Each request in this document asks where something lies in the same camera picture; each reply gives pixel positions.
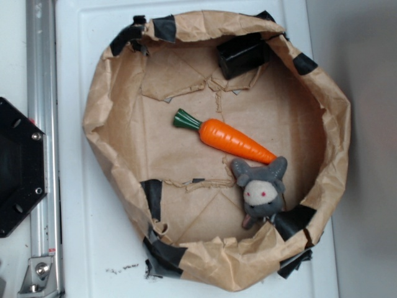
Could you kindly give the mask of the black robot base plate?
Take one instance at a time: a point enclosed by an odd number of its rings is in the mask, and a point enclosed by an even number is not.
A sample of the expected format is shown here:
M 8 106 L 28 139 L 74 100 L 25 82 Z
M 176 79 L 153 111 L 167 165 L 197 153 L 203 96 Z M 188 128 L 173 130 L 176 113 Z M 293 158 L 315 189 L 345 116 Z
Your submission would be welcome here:
M 46 195 L 45 134 L 1 98 L 1 238 L 8 237 Z

